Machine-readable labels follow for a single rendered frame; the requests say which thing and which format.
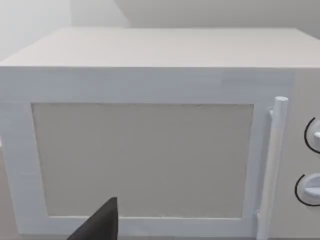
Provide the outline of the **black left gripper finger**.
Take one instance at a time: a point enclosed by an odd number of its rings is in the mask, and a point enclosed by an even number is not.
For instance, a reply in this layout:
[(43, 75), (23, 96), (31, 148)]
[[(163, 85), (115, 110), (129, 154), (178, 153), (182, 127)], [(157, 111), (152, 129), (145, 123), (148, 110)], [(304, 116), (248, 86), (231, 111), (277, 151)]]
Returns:
[(118, 199), (111, 197), (68, 240), (118, 240)]

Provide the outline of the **white microwave door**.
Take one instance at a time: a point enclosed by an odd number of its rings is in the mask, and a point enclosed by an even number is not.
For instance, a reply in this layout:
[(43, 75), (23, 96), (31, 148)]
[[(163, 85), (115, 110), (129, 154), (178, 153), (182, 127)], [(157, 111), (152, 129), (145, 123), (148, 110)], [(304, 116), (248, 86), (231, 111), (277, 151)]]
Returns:
[(0, 66), (18, 233), (69, 235), (116, 195), (128, 237), (253, 237), (275, 67)]

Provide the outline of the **pale microwave oven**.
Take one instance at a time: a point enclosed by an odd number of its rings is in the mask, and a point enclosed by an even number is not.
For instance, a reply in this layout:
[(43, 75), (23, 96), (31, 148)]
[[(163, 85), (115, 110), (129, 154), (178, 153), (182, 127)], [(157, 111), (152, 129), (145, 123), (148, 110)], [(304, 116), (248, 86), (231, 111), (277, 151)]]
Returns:
[[(320, 173), (320, 155), (304, 141), (307, 123), (320, 120), (320, 40), (296, 29), (147, 29), (72, 27), (60, 29), (16, 52), (1, 66), (278, 68), (293, 71), (268, 239), (320, 239), (320, 207), (301, 204), (295, 184), (303, 174)], [(255, 211), (261, 205), (267, 147), (258, 181)]]

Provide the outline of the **white microwave knob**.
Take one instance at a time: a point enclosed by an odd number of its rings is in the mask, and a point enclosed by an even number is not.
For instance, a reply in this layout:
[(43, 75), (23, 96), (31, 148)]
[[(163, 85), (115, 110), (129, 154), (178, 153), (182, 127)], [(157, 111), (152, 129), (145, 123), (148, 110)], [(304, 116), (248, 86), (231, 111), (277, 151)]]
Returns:
[(303, 133), (307, 148), (320, 155), (320, 119), (313, 117), (306, 125)]
[(320, 172), (302, 174), (294, 186), (298, 202), (307, 207), (320, 207)]

